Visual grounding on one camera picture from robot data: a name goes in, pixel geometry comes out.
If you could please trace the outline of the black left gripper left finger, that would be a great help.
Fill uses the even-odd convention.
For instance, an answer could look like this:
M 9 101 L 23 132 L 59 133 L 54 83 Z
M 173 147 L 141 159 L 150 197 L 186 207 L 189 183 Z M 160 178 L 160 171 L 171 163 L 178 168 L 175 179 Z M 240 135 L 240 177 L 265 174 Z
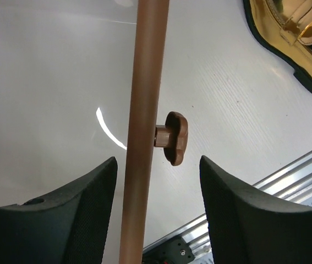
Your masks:
M 0 207 L 0 263 L 101 263 L 117 169 L 111 157 L 54 191 Z

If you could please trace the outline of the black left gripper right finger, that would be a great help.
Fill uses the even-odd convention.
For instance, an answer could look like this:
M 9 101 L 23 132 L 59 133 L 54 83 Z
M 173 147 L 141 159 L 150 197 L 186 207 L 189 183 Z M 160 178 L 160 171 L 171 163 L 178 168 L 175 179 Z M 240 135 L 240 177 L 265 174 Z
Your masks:
M 215 263 L 312 263 L 312 207 L 269 195 L 206 156 L 200 185 Z

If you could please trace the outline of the brown-front pulled-out drawer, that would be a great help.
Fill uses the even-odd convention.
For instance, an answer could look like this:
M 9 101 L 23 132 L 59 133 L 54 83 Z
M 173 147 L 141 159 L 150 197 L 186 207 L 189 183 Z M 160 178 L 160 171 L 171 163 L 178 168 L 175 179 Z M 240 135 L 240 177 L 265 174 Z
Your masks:
M 169 1 L 139 1 L 119 263 L 141 263 Z

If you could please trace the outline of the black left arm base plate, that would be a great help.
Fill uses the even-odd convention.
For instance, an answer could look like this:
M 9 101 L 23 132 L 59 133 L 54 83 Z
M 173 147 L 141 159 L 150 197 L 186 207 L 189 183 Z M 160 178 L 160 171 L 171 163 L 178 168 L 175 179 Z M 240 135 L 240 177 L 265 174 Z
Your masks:
M 142 264 L 187 264 L 195 260 L 191 248 L 176 236 L 143 253 Z

